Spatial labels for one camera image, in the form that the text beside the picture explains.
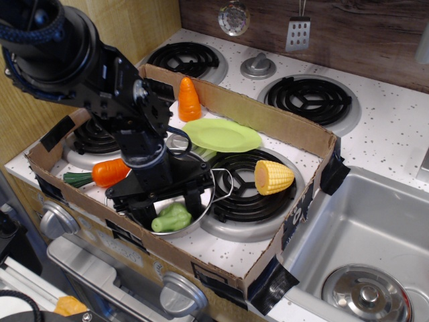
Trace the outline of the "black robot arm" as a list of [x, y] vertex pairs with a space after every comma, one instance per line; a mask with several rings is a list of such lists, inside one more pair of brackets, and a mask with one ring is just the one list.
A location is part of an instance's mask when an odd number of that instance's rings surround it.
[[131, 171], [105, 193], [116, 211], [148, 228], [156, 202], [183, 197], [193, 219], [202, 215], [200, 196], [214, 185], [209, 165], [166, 147], [172, 87], [140, 77], [83, 12], [59, 1], [2, 1], [1, 47], [16, 87], [86, 109], [118, 143]]

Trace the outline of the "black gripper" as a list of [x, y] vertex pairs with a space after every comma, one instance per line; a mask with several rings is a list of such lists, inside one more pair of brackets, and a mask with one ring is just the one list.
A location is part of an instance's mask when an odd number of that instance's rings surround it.
[[200, 195], [215, 185], [210, 165], [196, 154], [163, 154], [152, 162], [126, 158], [125, 164], [131, 172], [106, 190], [105, 200], [143, 228], [157, 217], [154, 203], [174, 197], [184, 197], [187, 211], [200, 215]]

